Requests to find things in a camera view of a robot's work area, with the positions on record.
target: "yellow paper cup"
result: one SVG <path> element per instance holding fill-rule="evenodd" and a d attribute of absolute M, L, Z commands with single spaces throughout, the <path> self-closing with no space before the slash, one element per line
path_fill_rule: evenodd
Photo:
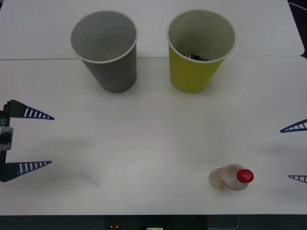
<path fill-rule="evenodd" d="M 167 27 L 169 68 L 173 85 L 184 92 L 199 92 L 236 46 L 231 23 L 211 11 L 193 10 L 176 16 Z M 199 55 L 209 61 L 193 60 Z"/>

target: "gray paper cup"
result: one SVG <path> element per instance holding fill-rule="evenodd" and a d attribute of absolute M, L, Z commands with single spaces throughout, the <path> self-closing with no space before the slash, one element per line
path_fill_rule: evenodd
<path fill-rule="evenodd" d="M 99 11 L 83 17 L 71 32 L 70 46 L 109 92 L 124 92 L 136 81 L 138 29 L 128 16 Z"/>

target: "white cable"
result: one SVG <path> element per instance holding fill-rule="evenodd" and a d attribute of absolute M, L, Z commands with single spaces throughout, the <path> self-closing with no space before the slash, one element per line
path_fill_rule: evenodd
<path fill-rule="evenodd" d="M 301 6 L 296 5 L 296 4 L 294 4 L 294 3 L 291 3 L 291 2 L 289 3 L 289 5 L 294 5 L 294 6 L 298 7 L 298 8 L 301 8 L 301 9 L 307 11 L 307 9 L 305 9 L 304 7 L 301 7 Z"/>
<path fill-rule="evenodd" d="M 227 228 L 227 229 L 219 229 L 219 228 L 211 228 L 209 226 L 207 230 L 234 230 L 234 229 L 237 229 L 240 225 L 240 215 L 238 215 L 238 224 L 234 227 L 234 228 Z"/>

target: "paper cup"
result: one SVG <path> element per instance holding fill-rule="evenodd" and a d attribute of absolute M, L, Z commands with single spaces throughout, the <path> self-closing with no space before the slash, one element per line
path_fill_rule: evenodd
<path fill-rule="evenodd" d="M 75 25 L 70 46 L 106 91 L 124 92 L 136 81 L 137 40 L 131 18 L 116 11 L 99 11 Z"/>
<path fill-rule="evenodd" d="M 167 27 L 170 78 L 184 92 L 199 92 L 210 81 L 223 60 L 234 50 L 236 33 L 224 17 L 205 10 L 176 16 Z M 199 55 L 209 61 L 193 60 Z"/>

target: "bottle cap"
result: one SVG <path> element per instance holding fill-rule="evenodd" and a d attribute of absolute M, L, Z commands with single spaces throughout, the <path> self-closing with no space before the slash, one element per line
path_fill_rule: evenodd
<path fill-rule="evenodd" d="M 250 183 L 254 180 L 254 174 L 251 170 L 248 169 L 240 169 L 236 173 L 236 177 L 241 183 Z"/>

